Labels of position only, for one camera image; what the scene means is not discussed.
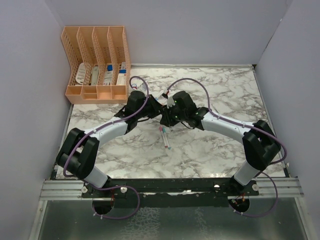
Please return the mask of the pink cap marker pen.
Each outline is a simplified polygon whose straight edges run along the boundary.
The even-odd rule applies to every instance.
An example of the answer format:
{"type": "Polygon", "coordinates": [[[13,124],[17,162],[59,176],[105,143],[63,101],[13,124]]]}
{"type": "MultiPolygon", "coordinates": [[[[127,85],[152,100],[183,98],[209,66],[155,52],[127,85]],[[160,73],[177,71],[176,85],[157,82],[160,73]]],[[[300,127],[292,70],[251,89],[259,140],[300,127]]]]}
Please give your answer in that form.
{"type": "Polygon", "coordinates": [[[159,126],[159,132],[160,132],[161,137],[162,137],[162,139],[163,139],[164,147],[167,149],[167,148],[168,148],[168,144],[167,144],[167,141],[166,141],[166,139],[165,139],[165,135],[164,135],[163,128],[162,128],[161,125],[159,126]]]}

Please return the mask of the teal cap marker pen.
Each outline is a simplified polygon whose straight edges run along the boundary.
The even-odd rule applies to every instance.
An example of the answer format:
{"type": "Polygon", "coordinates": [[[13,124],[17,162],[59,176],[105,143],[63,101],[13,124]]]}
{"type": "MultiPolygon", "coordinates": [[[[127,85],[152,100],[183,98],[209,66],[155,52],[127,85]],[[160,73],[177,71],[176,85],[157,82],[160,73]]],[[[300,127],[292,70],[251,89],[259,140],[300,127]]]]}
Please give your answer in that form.
{"type": "Polygon", "coordinates": [[[163,132],[163,135],[164,135],[164,139],[165,139],[167,148],[170,150],[171,149],[171,145],[170,145],[170,142],[169,142],[168,135],[167,135],[165,127],[162,127],[162,132],[163,132]]]}

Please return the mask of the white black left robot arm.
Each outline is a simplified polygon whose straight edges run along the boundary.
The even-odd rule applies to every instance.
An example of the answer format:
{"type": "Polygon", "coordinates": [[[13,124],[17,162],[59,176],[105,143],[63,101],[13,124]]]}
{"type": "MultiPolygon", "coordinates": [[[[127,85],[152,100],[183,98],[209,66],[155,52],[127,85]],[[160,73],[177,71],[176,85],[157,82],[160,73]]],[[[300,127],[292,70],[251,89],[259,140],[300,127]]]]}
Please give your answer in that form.
{"type": "Polygon", "coordinates": [[[97,196],[106,197],[111,190],[110,177],[95,166],[100,148],[109,141],[133,130],[140,119],[152,119],[162,113],[163,105],[151,94],[134,90],[123,106],[109,121],[87,130],[73,128],[60,148],[56,164],[72,177],[93,185],[97,196]]]}

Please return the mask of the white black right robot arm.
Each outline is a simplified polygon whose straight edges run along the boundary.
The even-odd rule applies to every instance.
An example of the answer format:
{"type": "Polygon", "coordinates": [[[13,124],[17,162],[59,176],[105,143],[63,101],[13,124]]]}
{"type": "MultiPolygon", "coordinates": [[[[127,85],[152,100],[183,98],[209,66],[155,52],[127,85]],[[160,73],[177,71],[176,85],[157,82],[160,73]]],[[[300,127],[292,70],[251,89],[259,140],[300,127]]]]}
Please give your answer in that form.
{"type": "Polygon", "coordinates": [[[229,184],[230,191],[236,196],[247,191],[248,183],[264,171],[281,150],[281,145],[265,121],[243,122],[219,115],[208,107],[197,107],[185,91],[169,97],[161,114],[160,123],[164,126],[173,127],[186,122],[192,129],[215,132],[243,145],[245,162],[229,184]]]}

